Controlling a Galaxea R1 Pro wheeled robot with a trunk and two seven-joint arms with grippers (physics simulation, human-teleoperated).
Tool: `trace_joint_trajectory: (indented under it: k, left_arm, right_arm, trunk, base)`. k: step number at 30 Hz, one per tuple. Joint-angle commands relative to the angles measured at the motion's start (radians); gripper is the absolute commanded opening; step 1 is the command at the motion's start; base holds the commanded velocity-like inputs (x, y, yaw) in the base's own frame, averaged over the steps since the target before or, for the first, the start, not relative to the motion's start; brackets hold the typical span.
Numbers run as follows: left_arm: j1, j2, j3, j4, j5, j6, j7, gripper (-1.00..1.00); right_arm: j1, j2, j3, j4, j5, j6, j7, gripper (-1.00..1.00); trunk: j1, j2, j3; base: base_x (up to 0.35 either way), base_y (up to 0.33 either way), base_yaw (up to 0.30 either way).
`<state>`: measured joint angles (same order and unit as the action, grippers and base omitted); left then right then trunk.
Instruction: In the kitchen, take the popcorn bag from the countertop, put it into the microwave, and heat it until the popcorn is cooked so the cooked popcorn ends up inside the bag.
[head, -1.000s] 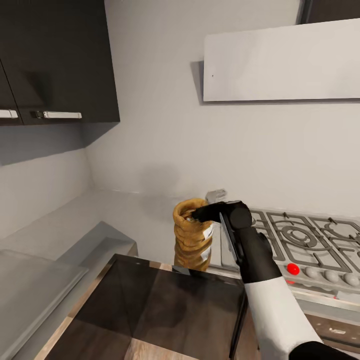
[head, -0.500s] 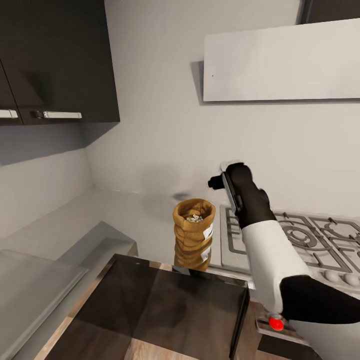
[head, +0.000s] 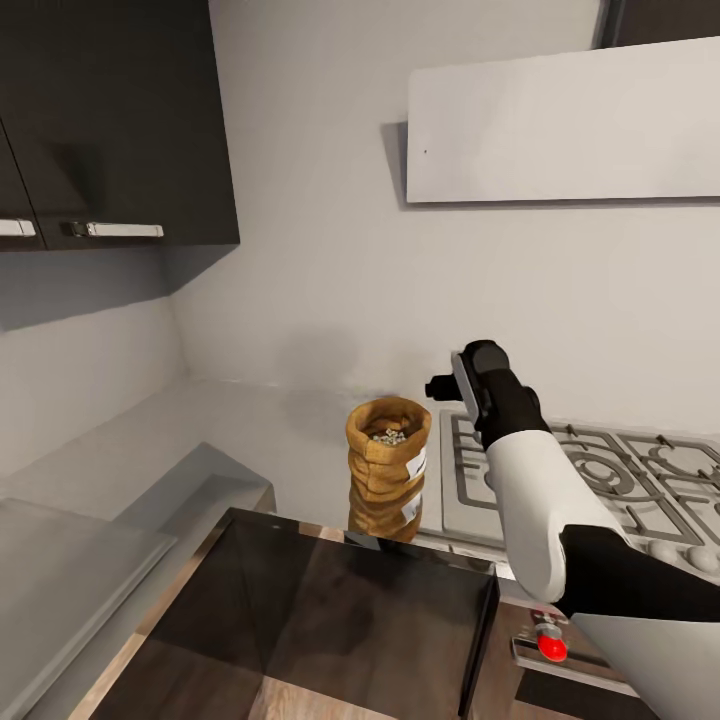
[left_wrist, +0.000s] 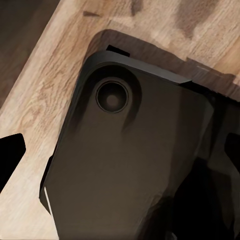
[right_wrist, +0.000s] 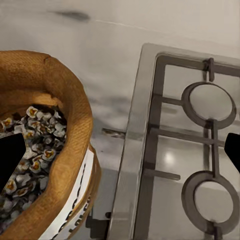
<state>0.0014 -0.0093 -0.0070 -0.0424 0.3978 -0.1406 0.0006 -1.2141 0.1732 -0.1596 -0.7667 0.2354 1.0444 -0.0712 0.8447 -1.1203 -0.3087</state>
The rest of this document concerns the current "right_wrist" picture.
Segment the popcorn bag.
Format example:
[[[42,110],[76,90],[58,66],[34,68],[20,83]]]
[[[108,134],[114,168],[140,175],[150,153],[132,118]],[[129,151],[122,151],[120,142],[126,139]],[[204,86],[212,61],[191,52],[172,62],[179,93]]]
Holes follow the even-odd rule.
[[[49,167],[46,189],[0,234],[0,240],[54,240],[84,200],[92,178],[94,119],[82,82],[50,54],[0,50],[0,132],[8,118],[21,121],[26,116],[28,121],[29,107],[52,116],[57,111],[67,133]],[[50,134],[53,140],[62,140],[54,133],[56,129]]]

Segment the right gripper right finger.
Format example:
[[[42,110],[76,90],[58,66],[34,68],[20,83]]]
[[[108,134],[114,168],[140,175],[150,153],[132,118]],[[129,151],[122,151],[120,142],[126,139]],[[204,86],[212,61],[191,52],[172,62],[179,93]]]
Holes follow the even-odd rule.
[[[240,172],[240,134],[230,132],[227,135],[224,151]]]

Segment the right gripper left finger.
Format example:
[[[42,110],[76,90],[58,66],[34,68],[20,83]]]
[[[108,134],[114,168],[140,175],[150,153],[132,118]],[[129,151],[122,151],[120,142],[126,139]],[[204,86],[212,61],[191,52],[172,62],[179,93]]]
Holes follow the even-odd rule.
[[[23,134],[9,134],[0,138],[0,192],[26,153]]]

